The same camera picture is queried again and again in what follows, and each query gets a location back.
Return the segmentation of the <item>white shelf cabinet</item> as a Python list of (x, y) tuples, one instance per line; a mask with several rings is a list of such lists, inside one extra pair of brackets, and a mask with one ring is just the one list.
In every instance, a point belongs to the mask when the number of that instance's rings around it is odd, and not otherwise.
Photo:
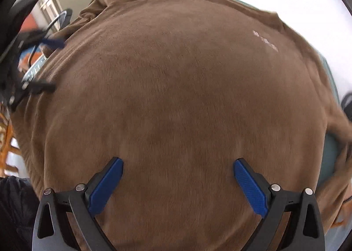
[(33, 9), (33, 16), (38, 26), (49, 25), (61, 13), (62, 7), (59, 0), (38, 0)]

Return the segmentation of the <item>brown fleece sweater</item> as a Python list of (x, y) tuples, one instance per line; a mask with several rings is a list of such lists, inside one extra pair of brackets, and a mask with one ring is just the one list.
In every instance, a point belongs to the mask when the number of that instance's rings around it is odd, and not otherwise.
[(240, 250), (256, 228), (232, 172), (242, 157), (284, 189), (316, 190), (323, 229), (351, 178), (343, 151), (319, 185), (325, 135), (351, 144), (318, 53), (275, 13), (234, 0), (92, 0), (43, 48), (53, 93), (11, 121), (38, 196), (123, 177), (98, 222), (117, 250)]

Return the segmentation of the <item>wooden chair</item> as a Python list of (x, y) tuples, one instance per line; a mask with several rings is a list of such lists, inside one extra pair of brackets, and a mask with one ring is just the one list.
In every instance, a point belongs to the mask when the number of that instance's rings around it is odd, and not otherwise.
[(16, 166), (11, 166), (7, 163), (7, 158), (9, 153), (21, 156), (21, 151), (19, 148), (11, 144), (12, 140), (15, 138), (13, 126), (8, 115), (8, 110), (5, 105), (1, 104), (1, 178), (7, 177), (5, 171), (18, 172)]

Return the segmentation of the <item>teal woven table mat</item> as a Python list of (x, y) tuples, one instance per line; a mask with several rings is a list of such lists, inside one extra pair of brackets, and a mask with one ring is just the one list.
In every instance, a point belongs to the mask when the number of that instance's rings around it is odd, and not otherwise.
[[(244, 6), (256, 9), (256, 7), (253, 7), (253, 6), (243, 2), (241, 0), (234, 0), (234, 1), (237, 1)], [(326, 58), (322, 54), (320, 54), (320, 52), (318, 50), (316, 50), (314, 47), (312, 47), (312, 48), (315, 50), (315, 52), (319, 56), (320, 62), (322, 63), (324, 70), (328, 76), (329, 86), (332, 90), (335, 101), (337, 102), (337, 104), (340, 105), (341, 102), (339, 100), (337, 86), (334, 81), (334, 77), (332, 75), (330, 66), (329, 66), (328, 62), (326, 61)], [(335, 162), (337, 160), (337, 157), (338, 157), (340, 151), (341, 151), (341, 148), (339, 148), (339, 143), (337, 142), (335, 137), (332, 134), (327, 133), (324, 138), (322, 164), (321, 164), (321, 168), (320, 168), (320, 174), (319, 174), (319, 180), (318, 180), (317, 186), (321, 186), (333, 174), (334, 165), (335, 165)]]

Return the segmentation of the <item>black mesh office chair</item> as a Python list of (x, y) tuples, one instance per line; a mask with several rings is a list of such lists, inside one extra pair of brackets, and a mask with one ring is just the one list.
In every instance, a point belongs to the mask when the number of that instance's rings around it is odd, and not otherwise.
[(49, 25), (47, 25), (47, 27), (45, 28), (45, 31), (48, 33), (50, 30), (53, 29), (55, 24), (58, 24), (59, 26), (59, 28), (56, 29), (57, 31), (65, 28), (70, 24), (72, 14), (73, 14), (73, 10), (70, 8), (67, 8), (64, 11), (61, 11), (61, 13), (59, 13), (59, 15), (57, 15), (57, 17), (55, 17), (55, 19), (53, 19), (53, 21), (51, 21)]

